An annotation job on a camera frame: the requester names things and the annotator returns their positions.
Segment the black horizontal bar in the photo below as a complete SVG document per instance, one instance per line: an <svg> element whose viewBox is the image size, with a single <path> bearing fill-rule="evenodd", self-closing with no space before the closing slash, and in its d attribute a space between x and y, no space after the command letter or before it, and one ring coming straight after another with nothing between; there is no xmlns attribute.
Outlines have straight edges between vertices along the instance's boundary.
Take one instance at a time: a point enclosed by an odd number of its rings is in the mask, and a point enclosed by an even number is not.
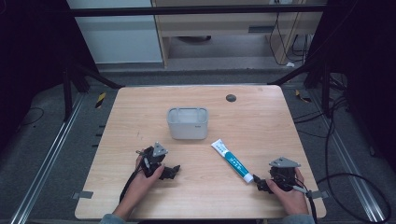
<svg viewBox="0 0 396 224"><path fill-rule="evenodd" d="M70 9L74 17L195 15L231 13L320 12L327 5L245 5L245 6L191 6L191 7L126 7Z"/></svg>

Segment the person's right hand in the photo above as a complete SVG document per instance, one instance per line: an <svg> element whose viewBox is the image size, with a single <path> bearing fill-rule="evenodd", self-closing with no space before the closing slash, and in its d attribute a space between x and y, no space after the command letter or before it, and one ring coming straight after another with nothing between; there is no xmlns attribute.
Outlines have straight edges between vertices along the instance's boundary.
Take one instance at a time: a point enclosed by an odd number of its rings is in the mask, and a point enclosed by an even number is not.
<svg viewBox="0 0 396 224"><path fill-rule="evenodd" d="M295 189L291 191L284 191L283 189L280 189L273 180L270 179L266 179L266 184L279 199L288 216L309 214L306 199L303 193Z"/></svg>

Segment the aluminium floor rail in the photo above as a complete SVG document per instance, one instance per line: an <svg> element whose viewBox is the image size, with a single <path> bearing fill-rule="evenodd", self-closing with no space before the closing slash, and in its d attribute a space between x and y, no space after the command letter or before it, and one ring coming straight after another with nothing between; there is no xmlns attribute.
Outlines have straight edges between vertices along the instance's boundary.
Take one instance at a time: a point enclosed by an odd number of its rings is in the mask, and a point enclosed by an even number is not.
<svg viewBox="0 0 396 224"><path fill-rule="evenodd" d="M27 221L35 205L35 202L48 179L50 171L54 163L56 162L60 151L63 148L64 141L66 140L66 137L68 136L71 127L76 120L85 96L85 93L77 94L76 100L72 104L72 110L69 117L63 121L62 126L60 127L59 132L57 132L57 135L54 138L45 159L41 163L41 166L37 171L32 184L25 193L23 200L21 201L18 209L9 221L9 224L25 224L25 222Z"/></svg>
<svg viewBox="0 0 396 224"><path fill-rule="evenodd" d="M361 205L363 207L366 216L368 217L368 223L370 224L388 224L389 216L391 215L391 209L388 209L388 214L385 215L375 198L373 190L382 197L382 200L389 206L387 198L382 193L382 191L368 179L361 175L361 172L357 164L352 160L351 156L347 152L347 147L344 145L340 134L336 131L333 122L332 114L327 117L321 108L320 95L315 91L309 91L313 104L318 108L321 120L324 122L325 126L328 128L328 133L326 135L325 144L325 173L326 176L324 180L327 182L329 190L332 190L330 180L333 177L346 176L349 178L355 193L357 194ZM335 105L330 107L330 112L333 112L336 108ZM329 144L332 143L333 149L336 152L340 162L343 165L344 173L339 174L329 174L329 163L328 163L328 152Z"/></svg>

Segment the grey plastic container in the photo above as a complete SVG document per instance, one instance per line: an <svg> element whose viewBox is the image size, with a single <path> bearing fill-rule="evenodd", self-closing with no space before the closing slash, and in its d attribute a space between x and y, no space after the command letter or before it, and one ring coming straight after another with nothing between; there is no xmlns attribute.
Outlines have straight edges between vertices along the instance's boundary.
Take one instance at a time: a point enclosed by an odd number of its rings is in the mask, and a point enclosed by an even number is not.
<svg viewBox="0 0 396 224"><path fill-rule="evenodd" d="M204 107L173 107L167 113L170 134L177 140L205 139L208 118Z"/></svg>

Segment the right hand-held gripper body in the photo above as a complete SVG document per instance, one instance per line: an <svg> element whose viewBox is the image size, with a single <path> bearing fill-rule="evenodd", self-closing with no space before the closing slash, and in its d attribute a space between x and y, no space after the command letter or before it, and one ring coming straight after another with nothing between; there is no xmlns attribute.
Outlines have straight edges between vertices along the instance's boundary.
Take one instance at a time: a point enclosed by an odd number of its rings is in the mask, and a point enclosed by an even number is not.
<svg viewBox="0 0 396 224"><path fill-rule="evenodd" d="M300 167L300 163L285 157L279 157L270 161L269 165L271 166L270 175L273 181L282 190L291 191L294 186L297 186L295 168Z"/></svg>

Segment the grey table bracket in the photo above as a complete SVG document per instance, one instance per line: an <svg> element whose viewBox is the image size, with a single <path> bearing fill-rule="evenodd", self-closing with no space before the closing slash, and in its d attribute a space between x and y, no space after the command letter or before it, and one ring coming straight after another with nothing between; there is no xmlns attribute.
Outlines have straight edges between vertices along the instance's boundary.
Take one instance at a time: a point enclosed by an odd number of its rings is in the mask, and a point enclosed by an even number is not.
<svg viewBox="0 0 396 224"><path fill-rule="evenodd" d="M84 191L83 190L83 191L79 191L79 192L74 192L72 194L71 198L74 199L74 200L78 200L80 198L90 199L92 197L92 195L93 195L92 191Z"/></svg>
<svg viewBox="0 0 396 224"><path fill-rule="evenodd" d="M324 191L320 191L320 190L312 191L312 190L309 190L305 194L305 196L307 198L311 198L311 199L318 199L318 198L326 199L326 198L329 197L329 193L326 190L324 190Z"/></svg>

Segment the dark curtain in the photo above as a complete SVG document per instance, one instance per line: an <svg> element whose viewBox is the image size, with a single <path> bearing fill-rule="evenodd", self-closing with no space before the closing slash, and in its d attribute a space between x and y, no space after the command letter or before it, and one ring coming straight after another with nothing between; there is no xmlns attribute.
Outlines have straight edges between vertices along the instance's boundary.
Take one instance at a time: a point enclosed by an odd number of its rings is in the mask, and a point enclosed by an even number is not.
<svg viewBox="0 0 396 224"><path fill-rule="evenodd" d="M396 172L396 0L327 0L308 55L323 49L373 147Z"/></svg>
<svg viewBox="0 0 396 224"><path fill-rule="evenodd" d="M29 0L0 0L0 155L36 94L62 82L62 67L24 10Z"/></svg>

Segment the light wooden desk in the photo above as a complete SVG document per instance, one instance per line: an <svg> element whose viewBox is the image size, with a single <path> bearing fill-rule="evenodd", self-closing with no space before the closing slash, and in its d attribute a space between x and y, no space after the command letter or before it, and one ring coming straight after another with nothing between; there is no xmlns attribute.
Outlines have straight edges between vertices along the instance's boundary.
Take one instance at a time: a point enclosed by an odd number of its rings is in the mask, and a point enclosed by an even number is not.
<svg viewBox="0 0 396 224"><path fill-rule="evenodd" d="M327 0L150 0L154 7L314 5ZM316 32L320 12L233 13L195 15L157 15L157 30L163 58L168 57L166 43L176 36L265 34L277 63L285 64L293 40L298 35Z"/></svg>

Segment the black metal stand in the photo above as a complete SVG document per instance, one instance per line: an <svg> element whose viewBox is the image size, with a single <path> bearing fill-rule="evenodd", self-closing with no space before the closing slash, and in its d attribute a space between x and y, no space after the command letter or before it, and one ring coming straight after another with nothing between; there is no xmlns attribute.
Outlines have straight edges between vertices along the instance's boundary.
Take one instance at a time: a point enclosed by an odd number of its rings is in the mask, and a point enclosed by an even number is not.
<svg viewBox="0 0 396 224"><path fill-rule="evenodd" d="M325 115L329 117L331 115L329 106L331 67L326 60L319 58L307 60L305 64L291 71L284 77L269 82L269 85L281 86L302 73L307 73L304 85L308 89L312 89L321 83L321 108Z"/></svg>
<svg viewBox="0 0 396 224"><path fill-rule="evenodd" d="M63 70L63 86L64 86L64 121L69 120L72 115L72 92L71 84L78 89L78 92L88 92L90 85L85 79L85 76L92 77L95 80L105 84L111 89L123 88L123 85L117 84L105 77L102 77L98 72L81 65L80 63L70 63Z"/></svg>

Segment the person's left hand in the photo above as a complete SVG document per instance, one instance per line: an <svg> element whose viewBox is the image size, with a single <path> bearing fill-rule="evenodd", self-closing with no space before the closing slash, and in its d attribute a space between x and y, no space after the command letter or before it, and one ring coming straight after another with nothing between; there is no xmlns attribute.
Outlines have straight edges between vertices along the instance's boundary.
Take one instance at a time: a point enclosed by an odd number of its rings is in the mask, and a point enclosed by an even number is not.
<svg viewBox="0 0 396 224"><path fill-rule="evenodd" d="M162 175L164 165L161 164L150 177L146 177L143 171L138 171L126 190L122 203L128 206L137 206Z"/></svg>

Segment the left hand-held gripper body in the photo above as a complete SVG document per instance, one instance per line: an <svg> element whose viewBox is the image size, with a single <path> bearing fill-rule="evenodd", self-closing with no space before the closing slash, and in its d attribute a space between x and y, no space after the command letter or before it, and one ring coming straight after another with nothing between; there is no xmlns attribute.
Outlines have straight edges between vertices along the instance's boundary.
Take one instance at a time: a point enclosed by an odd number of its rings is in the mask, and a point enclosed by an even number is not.
<svg viewBox="0 0 396 224"><path fill-rule="evenodd" d="M146 148L143 152L138 151L138 154L141 156L139 166L146 177L150 177L154 174L167 153L168 150L159 142L156 142L152 147Z"/></svg>

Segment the white cabinet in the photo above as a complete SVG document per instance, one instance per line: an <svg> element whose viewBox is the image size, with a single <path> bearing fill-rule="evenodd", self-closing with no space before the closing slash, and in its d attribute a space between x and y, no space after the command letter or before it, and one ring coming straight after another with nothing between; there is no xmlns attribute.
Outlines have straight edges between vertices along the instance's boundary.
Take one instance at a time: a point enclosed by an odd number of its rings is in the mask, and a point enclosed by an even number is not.
<svg viewBox="0 0 396 224"><path fill-rule="evenodd" d="M66 0L71 9L151 7L150 0ZM76 17L97 64L161 63L153 16Z"/></svg>

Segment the white and teal toothpaste tube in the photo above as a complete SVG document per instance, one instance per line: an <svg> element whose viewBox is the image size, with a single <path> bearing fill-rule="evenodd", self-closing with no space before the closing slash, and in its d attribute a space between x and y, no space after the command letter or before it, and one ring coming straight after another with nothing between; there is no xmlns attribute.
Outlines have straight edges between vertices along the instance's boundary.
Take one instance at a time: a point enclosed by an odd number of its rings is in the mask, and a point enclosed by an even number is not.
<svg viewBox="0 0 396 224"><path fill-rule="evenodd" d="M221 139L213 142L211 146L224 160L229 163L229 165L244 179L247 184L253 181L253 175L244 166L244 164L238 160L235 155L225 146Z"/></svg>

